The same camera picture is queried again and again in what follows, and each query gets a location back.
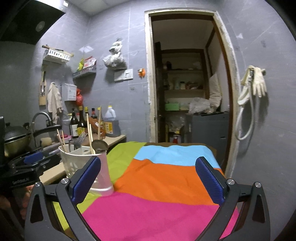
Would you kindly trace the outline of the wooden chopstick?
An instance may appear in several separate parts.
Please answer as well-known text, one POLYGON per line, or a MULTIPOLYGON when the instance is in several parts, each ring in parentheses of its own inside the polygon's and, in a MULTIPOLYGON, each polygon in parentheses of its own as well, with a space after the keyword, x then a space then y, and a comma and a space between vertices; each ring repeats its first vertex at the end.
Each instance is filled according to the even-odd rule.
POLYGON ((60 136, 60 132, 58 129, 56 129, 56 131, 57 131, 57 136, 58 136, 58 140, 60 142, 61 148, 62 148, 63 152, 65 152, 65 148, 64 148, 64 144, 62 142, 61 136, 60 136))
POLYGON ((91 151, 91 154, 94 155, 95 151, 94 151, 94 149, 92 147, 92 142, 93 142, 92 127, 91 127, 91 124, 89 123, 89 115, 88 115, 88 113, 86 113, 86 121, 87 121, 87 127, 88 127, 88 138, 89 138, 90 151, 91 151))
POLYGON ((64 132, 63 132, 63 130, 61 131, 61 135, 62 135, 62 146, 63 146, 63 150, 64 150, 64 152, 66 152, 66 144, 65 144, 65 138, 64 138, 64 132))

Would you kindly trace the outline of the silver metal spoon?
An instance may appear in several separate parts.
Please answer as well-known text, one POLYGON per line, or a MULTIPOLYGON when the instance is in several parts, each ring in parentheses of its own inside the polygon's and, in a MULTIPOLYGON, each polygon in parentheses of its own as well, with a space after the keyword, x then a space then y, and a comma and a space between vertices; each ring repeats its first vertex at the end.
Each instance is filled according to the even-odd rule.
POLYGON ((108 150, 108 144, 103 140, 92 141, 91 147, 93 148, 96 154, 100 154, 108 150))

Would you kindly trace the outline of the chrome kitchen faucet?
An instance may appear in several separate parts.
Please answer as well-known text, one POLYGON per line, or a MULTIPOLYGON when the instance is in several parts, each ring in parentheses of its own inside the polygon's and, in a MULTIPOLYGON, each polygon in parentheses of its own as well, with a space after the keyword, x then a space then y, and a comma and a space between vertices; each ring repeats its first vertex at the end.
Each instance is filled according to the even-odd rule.
POLYGON ((34 138, 53 130, 53 121, 48 113, 40 111, 33 116, 31 131, 34 138))

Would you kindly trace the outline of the metal fork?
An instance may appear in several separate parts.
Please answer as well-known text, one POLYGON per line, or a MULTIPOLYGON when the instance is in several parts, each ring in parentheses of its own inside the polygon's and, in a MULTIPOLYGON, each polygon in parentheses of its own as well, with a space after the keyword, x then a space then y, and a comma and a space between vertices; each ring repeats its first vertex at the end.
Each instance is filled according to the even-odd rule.
POLYGON ((83 132, 78 138, 73 140, 74 149, 79 149, 82 146, 83 141, 88 136, 88 133, 83 132))

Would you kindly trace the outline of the dark sauce bottle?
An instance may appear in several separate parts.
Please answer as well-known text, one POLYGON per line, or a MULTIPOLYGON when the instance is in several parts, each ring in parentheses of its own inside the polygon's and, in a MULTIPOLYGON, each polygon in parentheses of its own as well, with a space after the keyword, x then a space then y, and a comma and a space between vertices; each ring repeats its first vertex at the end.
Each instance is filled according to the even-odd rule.
POLYGON ((72 109, 72 115, 70 120, 70 132, 73 138, 78 138, 78 119, 76 117, 74 109, 72 109))

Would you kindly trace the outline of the wooden knife holder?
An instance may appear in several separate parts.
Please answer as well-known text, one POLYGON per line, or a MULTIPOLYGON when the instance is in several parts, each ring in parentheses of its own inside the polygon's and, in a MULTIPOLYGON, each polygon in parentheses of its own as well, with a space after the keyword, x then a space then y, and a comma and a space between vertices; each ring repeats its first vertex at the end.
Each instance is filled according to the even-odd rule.
POLYGON ((46 84, 46 71, 43 71, 39 89, 39 106, 46 105, 46 84))

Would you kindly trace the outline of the clear oil jug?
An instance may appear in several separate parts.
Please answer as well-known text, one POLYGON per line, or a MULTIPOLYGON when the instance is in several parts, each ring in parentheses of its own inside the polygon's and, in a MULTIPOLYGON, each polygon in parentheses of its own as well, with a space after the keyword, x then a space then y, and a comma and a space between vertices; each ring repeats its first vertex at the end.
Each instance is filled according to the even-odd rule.
POLYGON ((104 125, 107 136, 111 137, 114 134, 114 121, 116 120, 115 110, 111 105, 108 106, 104 115, 104 125))

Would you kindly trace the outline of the grey cabinet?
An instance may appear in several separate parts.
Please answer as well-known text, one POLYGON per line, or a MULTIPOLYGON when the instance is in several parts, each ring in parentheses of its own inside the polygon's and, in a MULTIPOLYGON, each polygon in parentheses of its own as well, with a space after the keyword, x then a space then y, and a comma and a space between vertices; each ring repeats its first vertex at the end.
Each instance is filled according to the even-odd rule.
POLYGON ((216 160, 222 165, 225 160, 228 142, 229 113, 186 114, 186 143, 202 143, 216 149, 216 160))

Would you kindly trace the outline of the red spray bottle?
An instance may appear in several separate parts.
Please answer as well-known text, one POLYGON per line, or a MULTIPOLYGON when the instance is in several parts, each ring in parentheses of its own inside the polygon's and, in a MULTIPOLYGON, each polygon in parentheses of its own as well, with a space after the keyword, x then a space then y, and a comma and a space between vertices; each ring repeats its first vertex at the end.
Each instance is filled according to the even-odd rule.
POLYGON ((179 135, 173 135, 173 143, 178 144, 179 143, 179 135))

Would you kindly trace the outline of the green box on shelf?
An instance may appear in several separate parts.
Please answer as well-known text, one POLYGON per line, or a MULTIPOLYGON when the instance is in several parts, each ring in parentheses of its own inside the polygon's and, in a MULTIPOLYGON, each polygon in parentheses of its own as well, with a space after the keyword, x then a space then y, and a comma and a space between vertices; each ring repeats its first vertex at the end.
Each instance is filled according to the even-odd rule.
POLYGON ((179 103, 166 103, 165 104, 165 111, 179 111, 180 104, 179 103))

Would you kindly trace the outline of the white wall box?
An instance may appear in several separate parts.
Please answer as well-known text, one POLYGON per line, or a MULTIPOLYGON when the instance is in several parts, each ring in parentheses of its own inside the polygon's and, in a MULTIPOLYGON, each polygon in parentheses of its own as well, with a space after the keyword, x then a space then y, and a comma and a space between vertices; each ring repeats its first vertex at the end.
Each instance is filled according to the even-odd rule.
POLYGON ((62 99, 63 101, 76 100, 77 86, 74 84, 64 83, 62 85, 62 99))

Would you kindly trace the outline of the white wall rack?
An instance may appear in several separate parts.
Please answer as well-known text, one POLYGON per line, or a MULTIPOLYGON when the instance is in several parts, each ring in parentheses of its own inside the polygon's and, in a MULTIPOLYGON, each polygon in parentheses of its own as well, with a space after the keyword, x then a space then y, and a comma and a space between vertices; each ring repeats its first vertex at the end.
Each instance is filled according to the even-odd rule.
POLYGON ((51 48, 48 45, 43 45, 42 48, 45 49, 43 60, 48 62, 54 62, 58 64, 67 63, 70 61, 71 57, 74 56, 74 54, 69 53, 64 50, 51 48))

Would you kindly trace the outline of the grey wall shelf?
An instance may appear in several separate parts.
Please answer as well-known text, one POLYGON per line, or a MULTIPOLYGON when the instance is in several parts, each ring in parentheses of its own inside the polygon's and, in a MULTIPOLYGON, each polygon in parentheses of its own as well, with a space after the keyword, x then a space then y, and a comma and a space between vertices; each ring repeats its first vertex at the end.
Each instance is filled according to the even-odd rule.
POLYGON ((85 77, 88 75, 92 75, 95 74, 97 71, 97 66, 93 65, 87 68, 84 68, 82 70, 76 71, 72 74, 73 79, 77 79, 77 78, 81 78, 81 77, 85 77))

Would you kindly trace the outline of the white wall socket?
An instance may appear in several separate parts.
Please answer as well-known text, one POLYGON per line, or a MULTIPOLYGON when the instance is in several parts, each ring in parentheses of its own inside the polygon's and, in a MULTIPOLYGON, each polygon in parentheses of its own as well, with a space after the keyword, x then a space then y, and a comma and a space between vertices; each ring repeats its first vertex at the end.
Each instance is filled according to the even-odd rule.
POLYGON ((133 79, 133 69, 126 69, 114 72, 114 81, 125 81, 133 79))

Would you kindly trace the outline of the white plastic bag on wall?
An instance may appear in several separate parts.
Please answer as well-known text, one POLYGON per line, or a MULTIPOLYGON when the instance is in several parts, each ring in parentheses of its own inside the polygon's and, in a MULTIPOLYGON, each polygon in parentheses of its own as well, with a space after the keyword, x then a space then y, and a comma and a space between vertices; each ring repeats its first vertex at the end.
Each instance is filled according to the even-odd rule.
POLYGON ((110 54, 103 58, 103 63, 109 69, 125 70, 127 68, 126 61, 121 52, 123 45, 122 39, 117 38, 109 48, 110 54))

